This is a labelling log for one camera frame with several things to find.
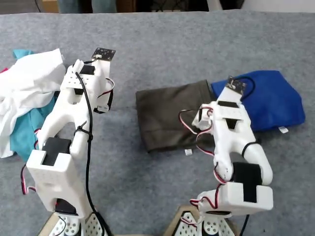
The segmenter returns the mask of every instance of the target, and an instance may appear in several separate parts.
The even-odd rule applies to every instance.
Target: perforated base plate
[[[193,215],[190,212],[183,212],[182,215],[191,223],[196,223]],[[194,226],[185,224],[184,222],[179,222],[177,228],[174,231],[173,236],[235,236],[232,229],[222,217],[217,217],[215,215],[209,215],[205,220]]]
[[[66,228],[64,229],[64,222],[62,220],[58,220],[55,224],[54,228],[50,232],[49,236],[58,235],[63,229],[64,231],[60,234],[60,236],[101,236],[102,235],[102,228],[99,224],[98,219],[94,214],[91,214],[89,219],[86,221],[84,226],[81,226],[81,232],[77,231],[77,227],[79,227],[79,221],[74,222],[75,220],[70,221],[69,217],[63,217],[64,221],[66,222]]]

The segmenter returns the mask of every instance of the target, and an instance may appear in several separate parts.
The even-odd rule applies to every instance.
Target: white label
[[[289,132],[289,130],[287,128],[285,128],[284,126],[279,127],[279,130],[281,133],[285,134],[287,132]]]
[[[185,149],[185,155],[186,156],[192,155],[192,150],[191,149]]]

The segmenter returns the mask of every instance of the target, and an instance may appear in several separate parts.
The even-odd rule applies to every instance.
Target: table surface
[[[250,217],[246,235],[311,235],[314,196],[315,14],[242,10],[191,13],[0,15],[0,65],[13,49],[60,48],[66,64],[96,47],[116,49],[112,110],[94,114],[90,191],[115,234],[162,234],[178,206],[214,189],[211,158],[197,150],[147,154],[135,92],[279,70],[301,94],[306,122],[287,134],[260,134],[274,172],[274,209]],[[73,125],[61,136],[71,138]],[[84,178],[84,158],[77,161]],[[0,234],[36,235],[49,213],[35,194],[22,196],[19,157],[0,160]],[[239,224],[244,217],[234,217]]]

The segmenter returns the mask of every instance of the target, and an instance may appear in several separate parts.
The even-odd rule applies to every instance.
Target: blue fabric
[[[22,57],[25,57],[27,55],[30,55],[30,54],[34,54],[34,52],[31,50],[24,50],[24,49],[14,49],[13,50],[13,56],[16,60],[18,60]]]
[[[16,49],[13,50],[15,59],[34,54],[33,51]],[[14,130],[10,135],[10,149],[16,152],[24,161],[27,161],[37,138],[34,131],[41,128],[45,118],[51,113],[55,105],[55,98],[42,108],[34,108],[21,117],[18,117]]]
[[[304,123],[302,98],[279,71],[259,70],[241,76],[251,77],[256,85],[254,92],[242,101],[251,118],[253,131]],[[246,79],[242,81],[247,83],[246,95],[251,91],[252,83]],[[211,84],[216,98],[226,83],[227,80]]]

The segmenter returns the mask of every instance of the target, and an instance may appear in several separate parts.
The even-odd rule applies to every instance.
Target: robotic arm
[[[223,184],[216,190],[199,194],[194,200],[203,216],[230,217],[273,208],[273,192],[267,186],[272,181],[272,170],[241,102],[245,85],[229,78],[217,101],[203,104],[192,122],[214,136],[214,174]],[[232,163],[232,152],[241,154],[246,162]]]
[[[77,60],[68,68],[56,104],[37,133],[39,150],[33,150],[27,161],[36,191],[46,209],[58,213],[65,221],[63,231],[59,227],[60,232],[51,235],[64,233],[74,236],[79,231],[81,236],[86,235],[86,223],[94,212],[94,206],[77,175],[74,158],[82,158],[87,141],[93,137],[81,82],[91,108],[98,113],[108,111],[115,86],[109,79],[110,61],[114,54],[114,50],[97,48],[92,55],[93,61],[84,63]],[[55,137],[68,122],[73,122],[77,128],[73,140]]]

